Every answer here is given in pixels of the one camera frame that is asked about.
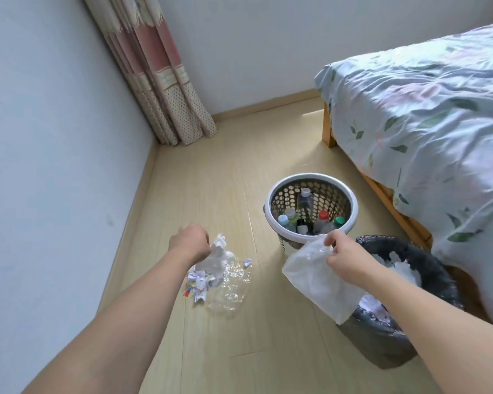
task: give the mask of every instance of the bed sheet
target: bed sheet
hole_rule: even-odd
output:
[[[338,144],[478,284],[493,319],[493,25],[327,65]]]

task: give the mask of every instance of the polka dot curtain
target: polka dot curtain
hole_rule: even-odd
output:
[[[164,21],[158,0],[85,0],[161,144],[216,133]]]

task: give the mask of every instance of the black garbage bag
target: black garbage bag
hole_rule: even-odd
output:
[[[441,262],[430,253],[391,236],[362,236],[356,241],[369,253],[377,254],[385,261],[390,260],[389,253],[394,251],[420,273],[422,289],[463,309],[455,282]],[[401,366],[416,355],[413,345],[392,317],[390,323],[382,322],[360,306],[339,329],[365,358],[381,369]]]

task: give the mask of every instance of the white wall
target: white wall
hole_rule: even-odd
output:
[[[159,0],[210,113],[308,90],[323,65],[493,22],[493,0]]]
[[[81,0],[0,0],[0,393],[95,315],[151,139]]]

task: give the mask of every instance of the laminate floor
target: laminate floor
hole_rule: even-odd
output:
[[[120,291],[197,222],[210,238],[252,258],[250,291],[233,317],[217,316],[181,288],[141,393],[438,393],[416,357],[381,371],[282,275],[284,256],[263,214],[267,192],[299,172],[329,174],[356,194],[351,237],[404,233],[347,156],[321,142],[319,98],[227,120],[214,138],[161,147]]]

